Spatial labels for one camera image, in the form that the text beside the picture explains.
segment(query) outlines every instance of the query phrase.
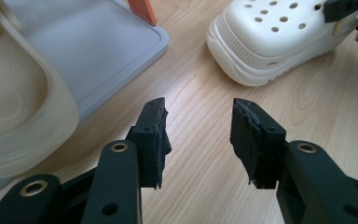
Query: wooden floor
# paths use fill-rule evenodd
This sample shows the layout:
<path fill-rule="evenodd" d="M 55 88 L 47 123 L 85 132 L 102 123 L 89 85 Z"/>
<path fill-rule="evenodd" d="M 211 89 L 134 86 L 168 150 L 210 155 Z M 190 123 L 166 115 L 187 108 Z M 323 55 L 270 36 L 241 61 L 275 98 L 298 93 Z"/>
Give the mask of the wooden floor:
<path fill-rule="evenodd" d="M 230 0 L 151 0 L 170 36 L 167 53 L 81 123 L 74 135 L 14 183 L 35 174 L 62 182 L 96 166 L 101 148 L 123 139 L 144 103 L 165 97 L 172 153 L 162 189 L 143 189 L 145 224 L 283 223 L 274 190 L 248 185 L 229 143 L 234 97 L 261 105 L 287 140 L 323 147 L 358 179 L 358 44 L 351 34 L 333 52 L 291 69 L 268 85 L 243 87 L 206 46 L 210 22 Z M 0 191 L 0 198 L 8 191 Z"/>

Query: white croc shoe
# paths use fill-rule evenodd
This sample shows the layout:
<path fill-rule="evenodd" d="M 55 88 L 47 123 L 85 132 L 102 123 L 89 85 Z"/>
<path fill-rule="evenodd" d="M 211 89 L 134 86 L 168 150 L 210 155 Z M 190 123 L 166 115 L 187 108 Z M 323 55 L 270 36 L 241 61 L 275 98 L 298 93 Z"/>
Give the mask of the white croc shoe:
<path fill-rule="evenodd" d="M 76 128 L 77 107 L 61 76 L 0 9 L 0 178 L 23 173 Z"/>
<path fill-rule="evenodd" d="M 210 25 L 208 47 L 235 81 L 261 86 L 324 54 L 358 25 L 358 11 L 324 22 L 324 0 L 234 0 Z"/>

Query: gray plastic tray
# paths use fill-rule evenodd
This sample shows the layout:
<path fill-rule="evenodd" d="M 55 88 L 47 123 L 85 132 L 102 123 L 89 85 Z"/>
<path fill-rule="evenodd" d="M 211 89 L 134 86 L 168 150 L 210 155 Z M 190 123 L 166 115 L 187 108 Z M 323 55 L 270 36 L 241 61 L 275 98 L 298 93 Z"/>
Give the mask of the gray plastic tray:
<path fill-rule="evenodd" d="M 121 0 L 6 0 L 21 33 L 62 75 L 80 120 L 162 56 L 167 33 Z"/>

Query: black plastic arm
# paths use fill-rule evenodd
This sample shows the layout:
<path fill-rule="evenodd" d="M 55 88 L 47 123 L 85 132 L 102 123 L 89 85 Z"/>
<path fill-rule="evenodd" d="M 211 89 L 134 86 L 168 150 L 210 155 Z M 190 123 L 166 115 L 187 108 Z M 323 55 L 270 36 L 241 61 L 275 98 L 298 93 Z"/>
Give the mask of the black plastic arm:
<path fill-rule="evenodd" d="M 257 104 L 235 99 L 231 143 L 258 189 L 274 189 L 286 223 L 358 223 L 358 181 L 319 146 L 284 140 Z"/>
<path fill-rule="evenodd" d="M 0 201 L 0 223 L 142 223 L 141 188 L 161 186 L 171 145 L 164 98 L 148 102 L 126 140 L 107 144 L 98 166 L 61 184 L 34 175 Z"/>

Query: orange object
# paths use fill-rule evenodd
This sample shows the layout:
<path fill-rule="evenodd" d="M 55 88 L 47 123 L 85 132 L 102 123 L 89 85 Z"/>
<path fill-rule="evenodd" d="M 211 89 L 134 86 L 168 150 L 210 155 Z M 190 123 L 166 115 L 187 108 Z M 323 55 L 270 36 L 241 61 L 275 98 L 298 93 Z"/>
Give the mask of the orange object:
<path fill-rule="evenodd" d="M 128 0 L 133 13 L 155 26 L 157 21 L 149 0 Z"/>

